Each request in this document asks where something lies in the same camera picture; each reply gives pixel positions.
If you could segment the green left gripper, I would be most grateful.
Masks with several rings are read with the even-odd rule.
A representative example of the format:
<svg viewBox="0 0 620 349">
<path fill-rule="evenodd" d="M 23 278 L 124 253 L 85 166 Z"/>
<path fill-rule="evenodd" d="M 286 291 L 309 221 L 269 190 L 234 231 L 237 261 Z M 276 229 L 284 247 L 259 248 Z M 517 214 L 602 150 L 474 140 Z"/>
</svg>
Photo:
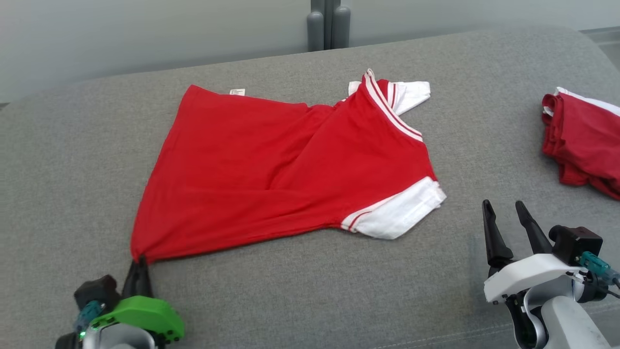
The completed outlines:
<svg viewBox="0 0 620 349">
<path fill-rule="evenodd" d="M 185 323 L 165 300 L 153 297 L 146 257 L 131 261 L 122 298 L 108 314 L 93 319 L 91 327 L 124 323 L 140 328 L 150 334 L 155 342 L 179 342 L 185 336 Z"/>
</svg>

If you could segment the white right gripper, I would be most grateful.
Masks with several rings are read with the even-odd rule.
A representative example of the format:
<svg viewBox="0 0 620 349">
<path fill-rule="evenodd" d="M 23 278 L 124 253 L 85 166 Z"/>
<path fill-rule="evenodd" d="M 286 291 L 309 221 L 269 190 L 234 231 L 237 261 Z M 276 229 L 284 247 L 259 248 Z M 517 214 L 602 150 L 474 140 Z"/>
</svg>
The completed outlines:
<svg viewBox="0 0 620 349">
<path fill-rule="evenodd" d="M 583 281 L 587 269 L 571 266 L 551 254 L 552 245 L 522 201 L 514 203 L 518 219 L 525 229 L 533 256 L 513 262 L 513 252 L 507 247 L 496 224 L 496 213 L 489 200 L 482 202 L 483 231 L 487 264 L 498 271 L 483 283 L 488 303 L 504 302 L 505 296 L 521 291 L 531 293 L 531 301 L 544 302 L 555 296 L 573 296 L 573 281 Z"/>
</svg>

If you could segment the red white t-shirt with label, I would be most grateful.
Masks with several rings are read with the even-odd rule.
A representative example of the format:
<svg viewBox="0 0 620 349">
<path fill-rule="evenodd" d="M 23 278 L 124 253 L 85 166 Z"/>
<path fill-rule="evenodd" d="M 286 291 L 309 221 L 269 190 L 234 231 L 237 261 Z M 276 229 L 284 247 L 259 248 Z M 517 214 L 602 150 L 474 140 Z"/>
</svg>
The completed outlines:
<svg viewBox="0 0 620 349">
<path fill-rule="evenodd" d="M 191 85 L 139 204 L 133 259 L 170 260 L 339 228 L 381 240 L 446 199 L 422 134 L 401 118 L 429 82 L 348 85 L 335 105 Z"/>
</svg>

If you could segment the grey fabric sofa cushion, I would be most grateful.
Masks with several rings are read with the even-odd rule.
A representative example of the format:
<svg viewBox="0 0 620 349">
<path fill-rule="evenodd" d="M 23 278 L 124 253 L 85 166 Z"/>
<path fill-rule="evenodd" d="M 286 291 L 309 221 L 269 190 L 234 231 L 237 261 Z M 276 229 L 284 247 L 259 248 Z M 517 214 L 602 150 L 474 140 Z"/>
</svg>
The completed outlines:
<svg viewBox="0 0 620 349">
<path fill-rule="evenodd" d="M 403 115 L 421 131 L 447 200 L 412 232 L 377 241 L 324 230 L 157 263 L 155 295 L 186 321 L 171 349 L 516 349 L 485 301 L 482 201 L 516 258 L 514 210 L 587 227 L 620 268 L 620 202 L 558 182 L 541 153 L 541 99 L 558 86 L 620 106 L 620 71 L 563 27 L 509 27 L 375 46 L 121 75 L 56 87 L 0 111 L 0 349 L 53 349 L 73 292 L 124 282 L 143 188 L 190 84 L 332 104 L 371 68 L 428 81 Z"/>
</svg>

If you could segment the grey centre column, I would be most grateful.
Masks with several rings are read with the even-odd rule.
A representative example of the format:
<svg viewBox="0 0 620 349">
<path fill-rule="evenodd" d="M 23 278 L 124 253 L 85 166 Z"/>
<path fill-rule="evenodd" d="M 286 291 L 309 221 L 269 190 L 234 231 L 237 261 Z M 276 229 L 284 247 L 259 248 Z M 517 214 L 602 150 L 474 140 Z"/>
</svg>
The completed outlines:
<svg viewBox="0 0 620 349">
<path fill-rule="evenodd" d="M 332 14 L 335 7 L 338 7 L 340 0 L 310 0 L 310 13 L 321 11 L 324 14 L 324 49 L 331 49 L 332 38 Z"/>
</svg>

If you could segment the grey rounded post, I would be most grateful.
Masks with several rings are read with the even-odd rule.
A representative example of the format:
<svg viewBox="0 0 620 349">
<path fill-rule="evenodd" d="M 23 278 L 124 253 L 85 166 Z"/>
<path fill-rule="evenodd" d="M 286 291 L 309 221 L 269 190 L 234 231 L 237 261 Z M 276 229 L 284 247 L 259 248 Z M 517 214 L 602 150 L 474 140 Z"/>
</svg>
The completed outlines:
<svg viewBox="0 0 620 349">
<path fill-rule="evenodd" d="M 350 41 L 351 10 L 347 6 L 335 7 L 332 14 L 331 49 L 348 48 Z"/>
<path fill-rule="evenodd" d="M 324 14 L 312 11 L 306 18 L 308 52 L 324 49 Z"/>
</svg>

